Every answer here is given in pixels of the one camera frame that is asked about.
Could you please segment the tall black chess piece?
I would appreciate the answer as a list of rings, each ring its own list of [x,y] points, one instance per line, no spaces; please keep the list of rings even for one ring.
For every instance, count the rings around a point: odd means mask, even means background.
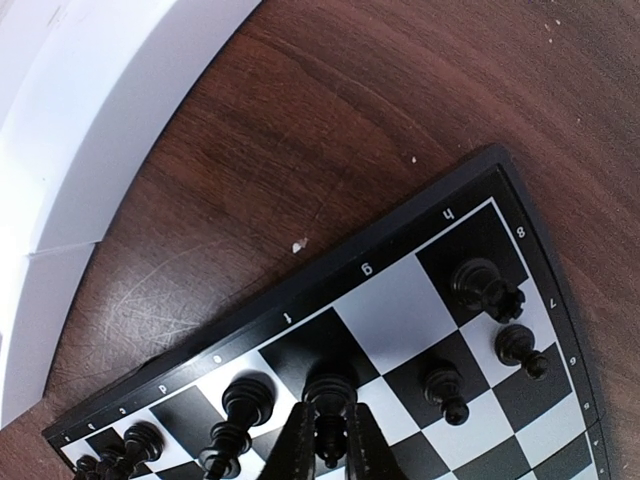
[[[244,376],[234,379],[222,395],[227,419],[210,431],[210,444],[198,462],[204,479],[233,479],[241,473],[239,457],[252,446],[249,430],[263,425],[272,416],[275,392],[271,381]]]

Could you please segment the black chess piece corner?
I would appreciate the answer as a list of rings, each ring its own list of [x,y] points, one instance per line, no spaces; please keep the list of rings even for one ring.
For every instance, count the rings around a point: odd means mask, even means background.
[[[89,455],[81,456],[75,465],[75,475],[73,480],[100,480],[101,475],[97,472],[98,461]]]

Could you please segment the black rook corner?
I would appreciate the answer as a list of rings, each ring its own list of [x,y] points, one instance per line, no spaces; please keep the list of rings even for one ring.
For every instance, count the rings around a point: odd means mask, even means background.
[[[471,258],[456,267],[451,291],[472,312],[483,311],[494,321],[508,324],[523,313],[524,292],[486,258]]]

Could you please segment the black silver chessboard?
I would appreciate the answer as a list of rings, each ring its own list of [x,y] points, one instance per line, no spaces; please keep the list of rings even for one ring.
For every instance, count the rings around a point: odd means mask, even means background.
[[[451,276],[486,258],[525,294],[508,324],[472,312]],[[499,331],[524,325],[546,378],[503,365]],[[441,360],[464,380],[468,420],[449,425],[423,395]],[[407,479],[616,479],[616,443],[591,346],[544,223],[509,151],[494,144],[279,285],[87,398],[45,429],[72,469],[124,432],[153,424],[161,457],[129,479],[204,479],[198,462],[222,395],[239,377],[271,381],[271,418],[249,430],[233,479],[262,470],[311,376],[352,379]]]

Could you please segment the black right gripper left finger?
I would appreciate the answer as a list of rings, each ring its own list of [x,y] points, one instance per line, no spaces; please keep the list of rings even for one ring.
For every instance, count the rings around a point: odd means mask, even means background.
[[[315,478],[314,410],[296,403],[262,470],[265,480]]]

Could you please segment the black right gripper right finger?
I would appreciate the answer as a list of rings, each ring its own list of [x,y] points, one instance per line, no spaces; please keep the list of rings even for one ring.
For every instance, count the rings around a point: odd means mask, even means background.
[[[407,480],[365,403],[346,408],[346,479]]]

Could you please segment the black bishop chess piece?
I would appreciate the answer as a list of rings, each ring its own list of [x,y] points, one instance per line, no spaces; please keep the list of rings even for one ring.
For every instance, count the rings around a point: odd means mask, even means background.
[[[311,376],[303,400],[314,408],[315,453],[329,469],[335,469],[347,448],[346,408],[357,402],[352,379],[337,373]]]

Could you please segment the white compartment tray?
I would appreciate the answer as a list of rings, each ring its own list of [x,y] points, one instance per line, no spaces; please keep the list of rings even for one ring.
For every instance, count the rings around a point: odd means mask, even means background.
[[[1,422],[42,398],[91,255],[252,1],[12,1],[1,21]]]

